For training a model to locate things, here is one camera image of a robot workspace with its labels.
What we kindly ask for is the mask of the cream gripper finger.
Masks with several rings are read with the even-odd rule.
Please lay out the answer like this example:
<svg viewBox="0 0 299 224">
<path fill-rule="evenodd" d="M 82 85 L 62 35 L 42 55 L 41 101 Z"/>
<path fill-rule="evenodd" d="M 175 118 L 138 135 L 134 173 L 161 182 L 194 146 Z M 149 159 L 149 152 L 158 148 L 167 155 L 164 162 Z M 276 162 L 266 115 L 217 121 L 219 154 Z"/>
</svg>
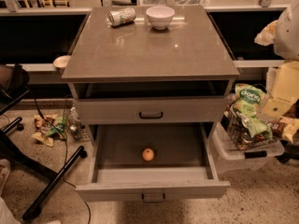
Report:
<svg viewBox="0 0 299 224">
<path fill-rule="evenodd" d="M 256 35 L 254 42 L 261 46 L 269 46 L 273 44 L 277 23 L 277 21 L 271 21 L 267 24 L 261 32 Z"/>
</svg>

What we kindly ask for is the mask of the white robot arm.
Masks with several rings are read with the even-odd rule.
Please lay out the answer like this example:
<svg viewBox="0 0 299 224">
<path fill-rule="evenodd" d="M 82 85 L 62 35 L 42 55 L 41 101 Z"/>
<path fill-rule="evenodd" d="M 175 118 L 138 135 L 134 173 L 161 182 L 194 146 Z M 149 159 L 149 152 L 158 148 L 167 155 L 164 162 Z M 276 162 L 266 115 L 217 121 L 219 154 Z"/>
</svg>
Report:
<svg viewBox="0 0 299 224">
<path fill-rule="evenodd" d="M 294 0 L 276 21 L 266 25 L 254 38 L 261 46 L 274 46 L 277 56 L 299 60 L 299 0 Z"/>
</svg>

